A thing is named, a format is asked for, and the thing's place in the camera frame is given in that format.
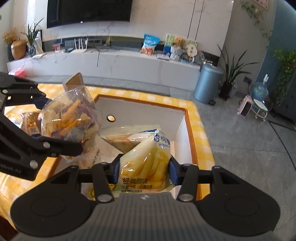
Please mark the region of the pink tissue box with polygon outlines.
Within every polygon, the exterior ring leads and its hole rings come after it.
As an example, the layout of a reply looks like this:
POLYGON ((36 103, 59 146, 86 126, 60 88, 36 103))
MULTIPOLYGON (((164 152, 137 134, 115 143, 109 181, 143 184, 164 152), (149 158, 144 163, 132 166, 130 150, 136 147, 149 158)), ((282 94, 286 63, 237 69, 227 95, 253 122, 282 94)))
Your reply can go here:
POLYGON ((19 78, 25 78, 25 70, 23 68, 15 68, 9 71, 9 75, 13 75, 19 78))

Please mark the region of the potato sticks snack bag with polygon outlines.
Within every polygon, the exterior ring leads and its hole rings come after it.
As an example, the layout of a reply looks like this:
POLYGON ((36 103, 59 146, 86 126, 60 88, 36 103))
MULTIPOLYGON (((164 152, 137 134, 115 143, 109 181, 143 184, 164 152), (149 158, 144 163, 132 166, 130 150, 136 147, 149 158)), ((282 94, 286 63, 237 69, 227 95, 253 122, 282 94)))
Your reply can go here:
POLYGON ((159 125, 105 127, 100 137, 123 153, 113 188, 116 195, 165 192, 174 187, 169 178, 171 141, 159 125))

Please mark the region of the pink small heater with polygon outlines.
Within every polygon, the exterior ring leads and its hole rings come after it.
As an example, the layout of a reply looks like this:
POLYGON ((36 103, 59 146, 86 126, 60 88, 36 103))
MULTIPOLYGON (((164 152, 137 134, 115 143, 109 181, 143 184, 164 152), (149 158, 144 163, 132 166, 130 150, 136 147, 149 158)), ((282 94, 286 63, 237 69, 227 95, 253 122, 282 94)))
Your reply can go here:
POLYGON ((240 102, 237 114, 242 117, 246 117, 252 107, 252 98, 249 95, 246 95, 244 99, 240 102))

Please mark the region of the glass vase with plant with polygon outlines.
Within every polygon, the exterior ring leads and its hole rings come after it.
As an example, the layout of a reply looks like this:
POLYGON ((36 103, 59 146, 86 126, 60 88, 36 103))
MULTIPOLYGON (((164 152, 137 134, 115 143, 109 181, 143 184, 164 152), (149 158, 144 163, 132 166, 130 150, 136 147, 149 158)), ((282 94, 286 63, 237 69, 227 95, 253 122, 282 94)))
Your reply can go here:
POLYGON ((21 34, 24 34, 28 39, 28 54, 30 57, 36 55, 36 47, 34 46, 34 41, 36 40, 38 33, 41 31, 41 29, 38 27, 41 21, 43 21, 43 18, 39 20, 37 23, 33 22, 31 25, 28 24, 27 32, 21 32, 21 34))

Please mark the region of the blue patterned snack bag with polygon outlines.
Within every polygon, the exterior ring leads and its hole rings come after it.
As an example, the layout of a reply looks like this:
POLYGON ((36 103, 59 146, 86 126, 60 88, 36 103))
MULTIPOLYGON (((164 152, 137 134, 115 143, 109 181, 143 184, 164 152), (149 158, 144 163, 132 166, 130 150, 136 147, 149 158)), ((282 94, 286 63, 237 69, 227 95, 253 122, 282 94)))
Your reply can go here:
POLYGON ((41 135, 42 114, 40 111, 29 111, 21 114, 21 129, 30 136, 41 135))

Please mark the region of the hanging ivy plant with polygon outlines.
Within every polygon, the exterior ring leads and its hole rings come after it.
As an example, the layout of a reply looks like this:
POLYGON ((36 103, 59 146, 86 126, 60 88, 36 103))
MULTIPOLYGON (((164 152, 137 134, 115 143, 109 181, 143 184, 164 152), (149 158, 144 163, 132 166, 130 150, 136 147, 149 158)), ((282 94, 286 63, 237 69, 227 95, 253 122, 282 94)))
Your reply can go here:
POLYGON ((287 85, 295 72, 295 50, 283 51, 283 49, 276 48, 273 56, 280 61, 274 97, 275 104, 281 106, 287 97, 287 85))

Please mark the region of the yellow checkered tablecloth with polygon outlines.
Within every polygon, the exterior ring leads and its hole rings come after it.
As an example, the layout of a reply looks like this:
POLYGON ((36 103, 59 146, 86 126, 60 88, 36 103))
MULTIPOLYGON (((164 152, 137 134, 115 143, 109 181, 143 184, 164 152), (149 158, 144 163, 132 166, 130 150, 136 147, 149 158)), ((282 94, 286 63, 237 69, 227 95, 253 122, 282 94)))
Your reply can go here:
MULTIPOLYGON (((173 146, 172 154, 179 163, 193 163, 202 170, 214 166, 214 158, 196 105, 191 101, 132 90, 89 86, 88 91, 102 113, 103 101, 109 101, 106 109, 119 107, 114 113, 116 126, 130 125, 123 117, 136 117, 135 124, 151 124, 161 127, 173 146)), ((1 217, 13 222, 10 209, 22 194, 50 178, 58 171, 60 157, 48 157, 43 163, 36 180, 28 181, 1 173, 1 217)))

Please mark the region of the green potted plant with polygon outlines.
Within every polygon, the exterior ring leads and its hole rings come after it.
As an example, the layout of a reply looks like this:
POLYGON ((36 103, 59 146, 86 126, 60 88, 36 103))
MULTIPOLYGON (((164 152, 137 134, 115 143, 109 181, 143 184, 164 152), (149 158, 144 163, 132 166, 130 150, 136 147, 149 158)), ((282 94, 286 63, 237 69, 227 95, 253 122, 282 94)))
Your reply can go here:
POLYGON ((224 61, 224 66, 222 66, 222 69, 225 76, 225 81, 222 84, 219 97, 226 101, 229 98, 229 93, 233 87, 233 82, 236 80, 236 78, 241 74, 250 74, 250 72, 243 70, 243 68, 248 65, 258 64, 258 62, 241 62, 242 58, 247 53, 247 50, 245 50, 237 59, 235 59, 235 55, 233 55, 231 59, 229 57, 227 48, 222 49, 219 45, 218 48, 221 53, 220 56, 224 61))

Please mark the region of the teddy bear figure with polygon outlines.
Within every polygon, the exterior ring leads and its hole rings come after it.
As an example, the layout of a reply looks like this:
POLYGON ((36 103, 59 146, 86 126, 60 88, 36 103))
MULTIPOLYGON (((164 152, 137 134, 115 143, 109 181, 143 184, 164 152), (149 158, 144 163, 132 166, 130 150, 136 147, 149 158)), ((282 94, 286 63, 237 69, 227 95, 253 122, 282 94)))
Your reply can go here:
POLYGON ((175 37, 171 44, 171 55, 170 59, 173 61, 180 62, 183 54, 183 46, 185 44, 185 39, 182 37, 175 37))

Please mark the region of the orange storage box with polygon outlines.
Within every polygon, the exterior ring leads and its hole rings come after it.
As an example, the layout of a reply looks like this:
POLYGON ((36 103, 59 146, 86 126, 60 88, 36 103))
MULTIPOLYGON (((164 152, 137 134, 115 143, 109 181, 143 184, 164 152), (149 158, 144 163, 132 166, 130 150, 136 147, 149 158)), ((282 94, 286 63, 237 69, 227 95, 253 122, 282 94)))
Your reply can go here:
POLYGON ((98 163, 111 163, 122 154, 119 180, 112 185, 114 197, 124 192, 171 192, 177 197, 181 186, 169 177, 168 159, 174 157, 179 164, 197 162, 188 112, 111 98, 101 98, 97 106, 101 114, 114 116, 115 122, 104 124, 87 154, 62 158, 55 173, 71 165, 90 169, 98 163))

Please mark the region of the water bottle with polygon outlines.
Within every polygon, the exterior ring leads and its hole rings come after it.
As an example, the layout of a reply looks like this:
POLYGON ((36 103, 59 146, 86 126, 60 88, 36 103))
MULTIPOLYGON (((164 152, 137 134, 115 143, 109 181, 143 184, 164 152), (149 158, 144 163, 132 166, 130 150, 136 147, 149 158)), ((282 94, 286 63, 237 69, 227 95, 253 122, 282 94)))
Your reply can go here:
POLYGON ((256 82, 251 90, 252 99, 257 99, 258 101, 264 101, 269 94, 267 89, 267 81, 269 79, 269 75, 266 74, 262 82, 256 82))

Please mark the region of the grey metal trash bin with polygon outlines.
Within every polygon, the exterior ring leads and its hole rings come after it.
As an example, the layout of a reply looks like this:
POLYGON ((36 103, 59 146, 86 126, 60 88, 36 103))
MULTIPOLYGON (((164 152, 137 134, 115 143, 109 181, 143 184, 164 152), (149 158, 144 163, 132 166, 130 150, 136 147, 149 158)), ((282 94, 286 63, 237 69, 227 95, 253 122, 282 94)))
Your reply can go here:
POLYGON ((224 71, 219 67, 210 64, 201 65, 200 75, 193 93, 194 99, 204 104, 215 105, 214 98, 223 75, 224 71))

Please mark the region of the white wifi router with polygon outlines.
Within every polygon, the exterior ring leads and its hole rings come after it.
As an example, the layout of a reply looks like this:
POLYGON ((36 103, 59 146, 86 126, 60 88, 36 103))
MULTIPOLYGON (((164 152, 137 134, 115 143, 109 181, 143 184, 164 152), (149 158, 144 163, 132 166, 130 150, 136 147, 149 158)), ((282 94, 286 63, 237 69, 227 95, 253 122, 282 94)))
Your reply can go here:
POLYGON ((74 39, 75 48, 70 53, 85 53, 87 51, 88 47, 88 38, 84 40, 82 38, 78 39, 78 42, 76 42, 76 39, 74 39))

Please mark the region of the brown round vase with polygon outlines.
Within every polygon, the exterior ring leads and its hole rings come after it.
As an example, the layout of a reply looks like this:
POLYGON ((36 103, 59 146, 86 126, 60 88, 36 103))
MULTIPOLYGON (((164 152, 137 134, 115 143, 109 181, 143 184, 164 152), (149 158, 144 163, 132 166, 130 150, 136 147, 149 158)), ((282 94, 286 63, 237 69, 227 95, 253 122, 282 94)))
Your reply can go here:
POLYGON ((27 42, 25 40, 16 40, 11 44, 11 53, 15 60, 22 59, 26 54, 27 42))

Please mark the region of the mixed veggie chips bag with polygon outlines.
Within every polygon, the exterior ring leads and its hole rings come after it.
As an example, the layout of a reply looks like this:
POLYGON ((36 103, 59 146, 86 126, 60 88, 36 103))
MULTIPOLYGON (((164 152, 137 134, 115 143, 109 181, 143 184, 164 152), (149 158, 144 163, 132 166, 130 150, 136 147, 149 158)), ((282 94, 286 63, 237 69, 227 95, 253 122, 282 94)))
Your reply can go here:
POLYGON ((95 102, 79 72, 63 83, 65 92, 42 109, 41 133, 45 137, 81 144, 82 154, 64 156, 67 163, 87 168, 99 153, 100 118, 95 102))

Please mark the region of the black television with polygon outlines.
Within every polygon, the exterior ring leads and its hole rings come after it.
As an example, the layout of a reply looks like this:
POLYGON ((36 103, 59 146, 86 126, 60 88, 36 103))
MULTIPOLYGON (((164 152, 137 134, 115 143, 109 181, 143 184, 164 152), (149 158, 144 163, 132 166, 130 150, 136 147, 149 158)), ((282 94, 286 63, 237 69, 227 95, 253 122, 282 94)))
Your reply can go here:
POLYGON ((48 1, 47 28, 84 22, 130 21, 132 1, 48 1))

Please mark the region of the blue snack bag on shelf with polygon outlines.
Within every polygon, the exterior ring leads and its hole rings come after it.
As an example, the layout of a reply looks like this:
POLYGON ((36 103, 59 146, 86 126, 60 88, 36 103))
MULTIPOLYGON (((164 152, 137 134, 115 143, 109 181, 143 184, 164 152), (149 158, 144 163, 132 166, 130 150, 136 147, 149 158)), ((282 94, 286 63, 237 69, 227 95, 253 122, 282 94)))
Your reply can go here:
POLYGON ((144 34, 144 43, 141 48, 141 52, 147 55, 153 55, 154 54, 154 49, 160 42, 160 38, 144 34))

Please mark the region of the small white stool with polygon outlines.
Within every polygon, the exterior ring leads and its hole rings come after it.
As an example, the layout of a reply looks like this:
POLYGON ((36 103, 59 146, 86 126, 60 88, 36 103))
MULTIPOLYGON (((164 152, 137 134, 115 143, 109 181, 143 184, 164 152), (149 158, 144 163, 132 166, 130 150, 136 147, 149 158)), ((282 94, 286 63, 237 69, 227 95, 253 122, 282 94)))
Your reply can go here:
POLYGON ((268 115, 268 109, 262 101, 259 101, 257 99, 253 99, 251 110, 255 114, 255 116, 254 116, 255 120, 258 120, 260 118, 260 119, 262 119, 263 122, 266 122, 266 117, 268 115))

